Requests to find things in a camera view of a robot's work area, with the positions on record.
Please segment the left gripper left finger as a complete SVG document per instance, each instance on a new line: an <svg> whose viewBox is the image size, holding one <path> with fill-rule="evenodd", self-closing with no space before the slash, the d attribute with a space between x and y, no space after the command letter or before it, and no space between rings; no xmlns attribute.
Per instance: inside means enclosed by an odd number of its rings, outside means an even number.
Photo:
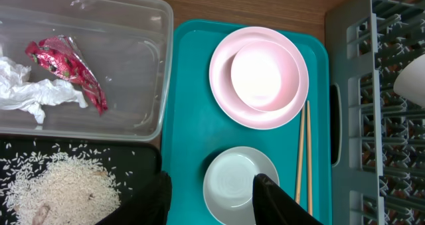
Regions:
<svg viewBox="0 0 425 225"><path fill-rule="evenodd" d="M171 177L161 171L96 225L166 225L171 199Z"/></svg>

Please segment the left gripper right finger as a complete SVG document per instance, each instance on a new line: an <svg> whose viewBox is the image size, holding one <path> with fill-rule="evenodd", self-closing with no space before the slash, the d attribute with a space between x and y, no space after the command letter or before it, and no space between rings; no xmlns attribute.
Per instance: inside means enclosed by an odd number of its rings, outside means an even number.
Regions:
<svg viewBox="0 0 425 225"><path fill-rule="evenodd" d="M264 173L254 177L252 194L257 225L322 225Z"/></svg>

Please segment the grey bowl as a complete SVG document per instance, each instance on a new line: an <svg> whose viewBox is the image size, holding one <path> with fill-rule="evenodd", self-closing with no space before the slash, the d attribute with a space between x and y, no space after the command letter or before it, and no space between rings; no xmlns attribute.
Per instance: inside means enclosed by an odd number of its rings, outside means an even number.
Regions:
<svg viewBox="0 0 425 225"><path fill-rule="evenodd" d="M203 197L210 214L221 224L255 225L253 180L260 173L280 183L273 162L252 147L233 147L209 165L203 181Z"/></svg>

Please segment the white napkin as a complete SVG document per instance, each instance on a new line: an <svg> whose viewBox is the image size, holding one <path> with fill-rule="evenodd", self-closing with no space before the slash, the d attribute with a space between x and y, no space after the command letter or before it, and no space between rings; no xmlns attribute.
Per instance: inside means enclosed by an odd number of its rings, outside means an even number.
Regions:
<svg viewBox="0 0 425 225"><path fill-rule="evenodd" d="M81 108L88 104L81 91L74 89L65 80L44 79L29 82L31 67L17 64L8 57L1 57L1 109L21 110L35 117L42 124L46 117L44 105L57 106L62 103L76 102Z"/></svg>

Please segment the red snack wrapper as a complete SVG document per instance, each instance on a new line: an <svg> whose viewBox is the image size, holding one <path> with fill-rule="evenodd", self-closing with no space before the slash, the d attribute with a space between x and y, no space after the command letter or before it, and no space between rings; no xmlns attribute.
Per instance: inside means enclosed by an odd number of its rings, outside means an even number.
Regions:
<svg viewBox="0 0 425 225"><path fill-rule="evenodd" d="M81 86L99 114L108 110L105 93L72 37L58 35L30 42L25 54L55 76Z"/></svg>

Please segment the pale green cup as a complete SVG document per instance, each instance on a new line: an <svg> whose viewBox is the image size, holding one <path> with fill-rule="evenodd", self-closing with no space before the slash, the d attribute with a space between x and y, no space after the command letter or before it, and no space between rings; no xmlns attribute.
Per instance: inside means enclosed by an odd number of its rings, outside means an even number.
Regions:
<svg viewBox="0 0 425 225"><path fill-rule="evenodd" d="M425 54L414 59L398 75L394 82L394 92L399 96L425 106Z"/></svg>

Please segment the left wooden chopstick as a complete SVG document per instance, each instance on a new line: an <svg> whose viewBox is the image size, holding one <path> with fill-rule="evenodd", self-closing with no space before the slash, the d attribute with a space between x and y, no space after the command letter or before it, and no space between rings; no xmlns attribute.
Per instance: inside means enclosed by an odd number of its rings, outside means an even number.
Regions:
<svg viewBox="0 0 425 225"><path fill-rule="evenodd" d="M299 127L299 143L298 143L298 154L297 154L297 175L296 175L296 196L295 201L300 204L301 197L301 182L302 182L302 170L303 170L303 146L304 146L304 135L305 133L305 107L301 109L301 120Z"/></svg>

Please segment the wooden chopstick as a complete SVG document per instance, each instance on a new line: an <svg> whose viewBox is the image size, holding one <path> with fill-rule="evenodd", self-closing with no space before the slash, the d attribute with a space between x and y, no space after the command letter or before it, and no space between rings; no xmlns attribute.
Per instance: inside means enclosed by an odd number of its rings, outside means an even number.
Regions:
<svg viewBox="0 0 425 225"><path fill-rule="evenodd" d="M301 182L302 182L302 170L303 170L303 146L304 146L304 135L305 133L305 107L301 109L301 120L299 127L299 143L298 143L298 154L297 154L297 175L296 175L296 196L295 201L300 204L301 197Z"/></svg>
<svg viewBox="0 0 425 225"><path fill-rule="evenodd" d="M311 138L311 109L310 102L306 101L307 112L307 189L308 189L308 212L313 216L313 170L312 170L312 138Z"/></svg>

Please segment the teal serving tray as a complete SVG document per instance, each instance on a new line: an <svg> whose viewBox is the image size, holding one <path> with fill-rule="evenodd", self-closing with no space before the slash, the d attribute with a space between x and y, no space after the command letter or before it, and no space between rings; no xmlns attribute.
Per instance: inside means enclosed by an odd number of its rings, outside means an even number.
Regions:
<svg viewBox="0 0 425 225"><path fill-rule="evenodd" d="M169 224L215 224L203 198L209 163L225 149L249 146L266 154L275 165L280 186L289 195L296 189L298 117L277 129L255 130L230 119L218 106L209 84L209 63L219 42L239 25L190 20L174 33L173 63L161 143L162 167L172 179ZM316 219L331 224L332 183L329 111L329 60L315 37L286 32L298 47L309 72L313 197L301 195L301 205L313 206Z"/></svg>

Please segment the right wooden chopstick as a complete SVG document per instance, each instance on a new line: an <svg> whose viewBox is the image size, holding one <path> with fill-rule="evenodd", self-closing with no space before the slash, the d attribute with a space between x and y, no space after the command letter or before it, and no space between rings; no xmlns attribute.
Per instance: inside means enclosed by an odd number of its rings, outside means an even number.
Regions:
<svg viewBox="0 0 425 225"><path fill-rule="evenodd" d="M312 170L312 138L311 138L311 109L310 102L306 101L307 112L307 189L308 189L308 212L313 216L313 170Z"/></svg>

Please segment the grey dish rack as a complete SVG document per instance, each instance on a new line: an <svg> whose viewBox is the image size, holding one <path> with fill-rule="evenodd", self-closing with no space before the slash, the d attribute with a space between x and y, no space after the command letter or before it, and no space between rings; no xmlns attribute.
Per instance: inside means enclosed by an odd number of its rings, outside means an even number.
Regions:
<svg viewBox="0 0 425 225"><path fill-rule="evenodd" d="M335 224L424 223L424 107L393 90L424 54L424 0L346 0L325 16Z"/></svg>

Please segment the pink plate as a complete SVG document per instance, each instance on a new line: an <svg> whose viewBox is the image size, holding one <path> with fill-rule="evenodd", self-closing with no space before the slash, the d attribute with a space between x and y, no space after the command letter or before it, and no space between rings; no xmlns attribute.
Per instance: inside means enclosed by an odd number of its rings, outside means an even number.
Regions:
<svg viewBox="0 0 425 225"><path fill-rule="evenodd" d="M235 54L245 45L270 41L287 49L299 65L299 90L294 100L274 112L261 112L246 105L236 94L230 77ZM226 36L213 52L209 66L212 94L222 111L235 122L251 129L275 129L290 122L303 107L309 91L307 65L297 46L283 34L265 27L244 27Z"/></svg>

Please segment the pink bowl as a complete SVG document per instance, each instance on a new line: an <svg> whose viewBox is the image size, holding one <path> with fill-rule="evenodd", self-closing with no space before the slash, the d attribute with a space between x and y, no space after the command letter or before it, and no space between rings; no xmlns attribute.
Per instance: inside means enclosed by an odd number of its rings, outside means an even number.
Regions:
<svg viewBox="0 0 425 225"><path fill-rule="evenodd" d="M249 107L274 112L288 106L299 90L299 65L283 46L256 41L243 46L230 69L232 86Z"/></svg>

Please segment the clear plastic bin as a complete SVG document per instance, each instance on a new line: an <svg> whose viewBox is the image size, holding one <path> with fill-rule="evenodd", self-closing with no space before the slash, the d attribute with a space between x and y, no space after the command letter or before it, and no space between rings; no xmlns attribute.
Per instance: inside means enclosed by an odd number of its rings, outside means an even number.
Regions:
<svg viewBox="0 0 425 225"><path fill-rule="evenodd" d="M151 141L161 130L173 53L173 10L162 0L1 0L1 54L30 66L31 81L54 80L26 54L30 42L72 37L105 92L93 104L45 106L37 123L21 110L1 112L6 134Z"/></svg>

